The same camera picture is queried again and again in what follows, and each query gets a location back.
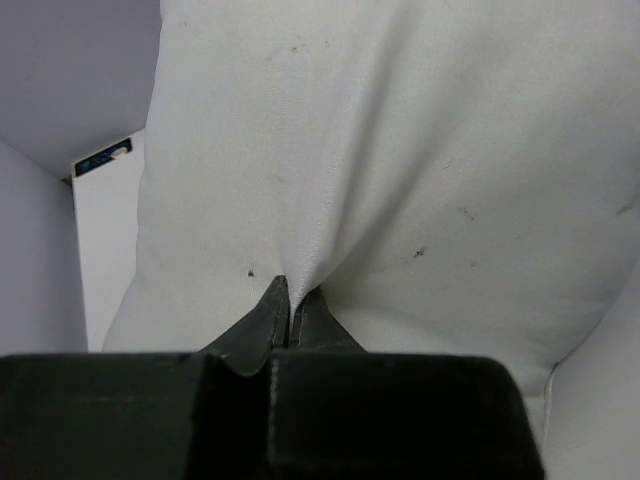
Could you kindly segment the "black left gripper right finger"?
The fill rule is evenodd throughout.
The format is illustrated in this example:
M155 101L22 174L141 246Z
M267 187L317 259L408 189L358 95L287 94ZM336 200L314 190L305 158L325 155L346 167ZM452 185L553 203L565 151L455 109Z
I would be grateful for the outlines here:
M484 357L364 351L320 290L270 361L275 479L541 479L521 393Z

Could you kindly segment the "white pillow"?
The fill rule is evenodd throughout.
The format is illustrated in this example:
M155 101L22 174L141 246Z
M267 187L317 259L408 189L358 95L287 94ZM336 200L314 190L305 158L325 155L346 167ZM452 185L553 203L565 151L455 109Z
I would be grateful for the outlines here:
M164 1L108 351L284 275L374 351L489 356L553 479L639 475L635 1Z

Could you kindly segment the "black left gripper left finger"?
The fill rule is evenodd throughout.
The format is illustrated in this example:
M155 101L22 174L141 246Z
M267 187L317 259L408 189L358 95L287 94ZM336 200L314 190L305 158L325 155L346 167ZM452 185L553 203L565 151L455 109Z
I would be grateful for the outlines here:
M266 478L266 367L288 314L278 276L198 351L4 357L2 477Z

